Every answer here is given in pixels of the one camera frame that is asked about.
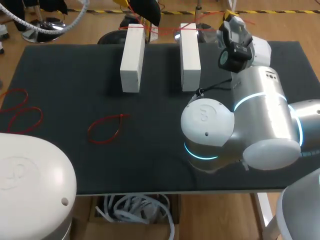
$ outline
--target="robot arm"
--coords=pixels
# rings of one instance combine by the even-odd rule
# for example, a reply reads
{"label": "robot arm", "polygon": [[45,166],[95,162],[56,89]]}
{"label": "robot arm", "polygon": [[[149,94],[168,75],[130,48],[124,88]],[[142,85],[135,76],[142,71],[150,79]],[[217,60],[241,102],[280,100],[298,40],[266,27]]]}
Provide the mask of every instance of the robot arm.
{"label": "robot arm", "polygon": [[288,105],[280,78],[269,67],[268,42],[251,36],[238,16],[223,17],[218,64],[231,72],[234,109],[209,98],[186,106],[181,128],[191,164],[212,172],[243,159],[253,168],[273,170],[318,153],[320,100]]}

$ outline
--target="red zip tie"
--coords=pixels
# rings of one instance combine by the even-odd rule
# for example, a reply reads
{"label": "red zip tie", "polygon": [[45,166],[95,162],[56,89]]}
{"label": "red zip tie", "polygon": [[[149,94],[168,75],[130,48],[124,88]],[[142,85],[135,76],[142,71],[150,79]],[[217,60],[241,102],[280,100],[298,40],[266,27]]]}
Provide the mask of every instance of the red zip tie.
{"label": "red zip tie", "polygon": [[[120,130],[121,124],[122,124],[122,118],[126,118],[129,116],[130,116],[129,114],[119,114],[119,115],[113,115],[113,116],[105,116],[103,118],[98,119],[97,121],[92,123],[87,130],[88,141],[91,143],[94,143],[94,144],[108,144],[108,143],[110,143],[119,134],[119,130]],[[96,140],[93,140],[92,138],[90,138],[90,132],[95,125],[101,124],[101,123],[105,122],[106,120],[116,119],[116,118],[119,118],[119,127],[118,127],[118,130],[115,132],[115,134],[112,137],[110,137],[109,139],[104,140],[104,141],[96,141]]]}
{"label": "red zip tie", "polygon": [[[14,121],[16,120],[17,116],[19,116],[20,114],[22,113],[25,113],[25,112],[28,112],[28,111],[31,111],[31,110],[37,110],[40,112],[41,114],[41,117],[40,117],[40,120],[34,124],[33,126],[31,127],[28,127],[26,130],[23,130],[23,131],[17,131],[17,132],[10,132],[10,128],[11,126],[13,125]],[[42,112],[42,110],[36,106],[31,106],[31,107],[26,107],[26,108],[23,108],[21,110],[19,110],[10,120],[9,124],[8,124],[8,128],[7,128],[7,133],[8,134],[25,134],[27,132],[30,132],[32,131],[33,129],[35,129],[37,126],[39,126],[39,124],[42,122],[42,120],[44,119],[44,114]]]}
{"label": "red zip tie", "polygon": [[7,113],[7,112],[10,112],[10,111],[16,110],[16,109],[22,107],[28,101],[28,98],[29,98],[28,97],[28,92],[27,92],[27,90],[22,89],[22,88],[13,88],[11,90],[8,90],[8,91],[6,91],[6,92],[4,92],[4,93],[2,93],[0,95],[0,99],[3,98],[4,96],[10,94],[10,93],[13,93],[13,92],[22,92],[22,93],[24,93],[25,94],[25,99],[23,100],[23,102],[19,103],[16,106],[13,106],[13,107],[8,108],[8,109],[0,109],[0,113]]}

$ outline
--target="red string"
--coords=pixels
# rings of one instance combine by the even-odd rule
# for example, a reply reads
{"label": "red string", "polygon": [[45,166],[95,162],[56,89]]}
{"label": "red string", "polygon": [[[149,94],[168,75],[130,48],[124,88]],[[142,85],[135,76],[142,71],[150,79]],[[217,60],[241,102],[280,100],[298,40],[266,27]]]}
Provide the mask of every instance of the red string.
{"label": "red string", "polygon": [[[92,123],[90,125],[90,127],[88,128],[88,130],[87,130],[88,141],[91,142],[91,143],[94,143],[94,144],[108,144],[108,143],[110,143],[119,134],[119,131],[120,131],[120,128],[121,128],[121,124],[122,124],[122,118],[126,118],[126,117],[129,117],[129,116],[130,116],[129,114],[119,114],[119,115],[113,115],[113,116],[105,116],[103,118],[98,119],[97,121]],[[116,119],[116,118],[119,118],[119,127],[118,127],[118,130],[115,132],[115,134],[112,137],[110,137],[109,139],[104,140],[104,141],[96,141],[96,140],[93,140],[90,137],[90,132],[91,132],[91,130],[92,130],[92,128],[94,126],[96,126],[97,124],[101,124],[101,123],[105,122],[106,120]]]}
{"label": "red string", "polygon": [[[10,132],[10,128],[12,127],[14,121],[16,120],[16,118],[21,115],[22,113],[25,113],[25,112],[29,112],[31,110],[37,110],[40,112],[41,114],[41,117],[40,117],[40,120],[34,124],[33,126],[30,126],[28,127],[26,130],[23,130],[23,131],[16,131],[16,132]],[[10,134],[25,134],[25,133],[28,133],[30,131],[32,131],[33,129],[35,129],[37,126],[39,126],[42,122],[42,120],[44,119],[44,113],[42,112],[42,110],[36,106],[31,106],[31,107],[26,107],[26,108],[23,108],[23,109],[20,109],[10,120],[9,124],[8,124],[8,128],[7,128],[7,133],[10,133]]]}
{"label": "red string", "polygon": [[[131,5],[129,4],[128,2],[128,8],[131,10],[131,12],[134,14],[135,18],[137,19],[137,21],[139,22],[139,18],[138,18],[138,15],[135,13],[135,11],[132,9]],[[198,18],[195,18],[194,19],[194,22],[197,22],[198,20],[206,17],[206,16],[209,16],[209,15],[215,15],[215,14],[224,14],[223,12],[209,12],[209,13],[205,13],[205,14],[202,14],[200,17]],[[154,34],[158,34],[159,36],[166,36],[166,35],[169,35],[169,34],[173,34],[174,32],[176,31],[180,31],[181,29],[184,29],[184,30],[196,30],[196,31],[203,31],[203,32],[210,32],[210,31],[216,31],[214,28],[209,28],[209,29],[201,29],[201,28],[186,28],[187,26],[189,26],[190,24],[194,23],[194,22],[189,22],[188,24],[186,24],[185,26],[183,27],[149,27],[149,26],[145,26],[144,24],[142,24],[142,26],[123,26],[123,27],[119,27],[119,30],[121,29],[128,29],[128,28],[138,28],[138,29],[150,29],[150,32],[151,33],[154,33]],[[247,21],[247,20],[244,20],[245,23],[249,23],[249,24],[253,24],[253,25],[256,25],[254,22],[252,21]],[[165,33],[159,33],[159,32],[156,32],[156,31],[153,31],[152,29],[158,29],[158,30],[170,30],[170,31],[166,31]]]}
{"label": "red string", "polygon": [[[29,99],[29,96],[28,96],[28,92],[27,90],[23,89],[23,88],[13,88],[11,90],[8,90],[4,93],[2,93],[0,95],[0,99],[3,98],[4,96],[10,94],[10,93],[13,93],[13,92],[22,92],[25,94],[25,99],[23,100],[23,102],[19,103],[18,105],[16,106],[13,106],[13,107],[10,107],[8,109],[0,109],[0,113],[8,113],[10,111],[14,111],[20,107],[22,107],[24,104],[27,103],[28,99]],[[19,131],[19,132],[10,132],[10,128],[12,127],[14,121],[16,120],[17,116],[19,116],[20,114],[22,113],[25,113],[25,112],[28,112],[28,111],[31,111],[31,110],[37,110],[41,113],[41,117],[40,117],[40,120],[34,124],[33,126],[31,127],[28,127],[26,130],[23,130],[23,131]],[[44,114],[42,112],[42,110],[36,106],[32,106],[32,107],[26,107],[26,108],[23,108],[23,109],[20,109],[11,119],[10,119],[10,122],[8,124],[8,127],[7,127],[7,133],[10,133],[10,134],[25,134],[27,132],[30,132],[32,131],[34,128],[36,128],[37,126],[39,126],[39,124],[42,122],[44,118]]]}
{"label": "red string", "polygon": [[4,96],[6,96],[6,95],[8,95],[10,93],[14,93],[14,92],[22,92],[22,93],[24,93],[25,94],[25,99],[23,100],[23,102],[19,103],[16,106],[13,106],[13,107],[8,108],[8,109],[1,109],[0,113],[7,113],[7,112],[10,112],[10,111],[16,110],[16,109],[22,107],[28,101],[28,92],[27,92],[27,90],[22,89],[22,88],[13,88],[11,90],[8,90],[8,91],[6,91],[6,92],[4,92],[4,93],[2,93],[0,95],[0,99],[3,98]]}

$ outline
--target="robot logo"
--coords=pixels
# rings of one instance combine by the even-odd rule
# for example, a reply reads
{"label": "robot logo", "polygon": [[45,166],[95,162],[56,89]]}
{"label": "robot logo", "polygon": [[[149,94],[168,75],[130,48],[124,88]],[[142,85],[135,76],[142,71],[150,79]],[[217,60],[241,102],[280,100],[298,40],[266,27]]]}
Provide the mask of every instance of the robot logo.
{"label": "robot logo", "polygon": [[0,160],[0,190],[34,184],[38,179],[38,168],[30,159],[13,156]]}
{"label": "robot logo", "polygon": [[212,118],[216,114],[216,110],[210,105],[200,106],[200,119],[202,122],[208,121],[209,117]]}

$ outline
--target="black mat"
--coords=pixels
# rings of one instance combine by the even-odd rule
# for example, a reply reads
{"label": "black mat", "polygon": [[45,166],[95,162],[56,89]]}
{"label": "black mat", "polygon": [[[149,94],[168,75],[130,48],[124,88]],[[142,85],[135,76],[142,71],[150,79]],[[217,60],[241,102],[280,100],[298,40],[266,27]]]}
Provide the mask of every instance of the black mat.
{"label": "black mat", "polygon": [[[298,42],[270,42],[271,67],[280,76],[289,103],[320,98],[320,84]],[[219,50],[200,44],[201,86],[230,77],[218,69]],[[25,49],[10,88],[29,93],[27,106],[43,110],[43,123],[31,136],[52,142],[70,158],[77,177],[77,193],[240,191],[283,189],[320,167],[320,157],[299,159],[273,171],[231,164],[216,174],[193,169],[187,162],[180,127],[181,113],[191,93],[180,87],[180,52],[177,44],[150,44],[145,48],[139,94],[121,91],[120,63],[123,45],[43,45]],[[12,94],[3,108],[23,97]],[[230,92],[206,95],[232,109]],[[87,129],[104,116],[130,114],[121,133],[110,144],[87,141]],[[3,113],[5,131],[13,112]],[[38,119],[30,112],[17,120],[13,131]],[[117,129],[116,120],[93,135],[107,139]]]}

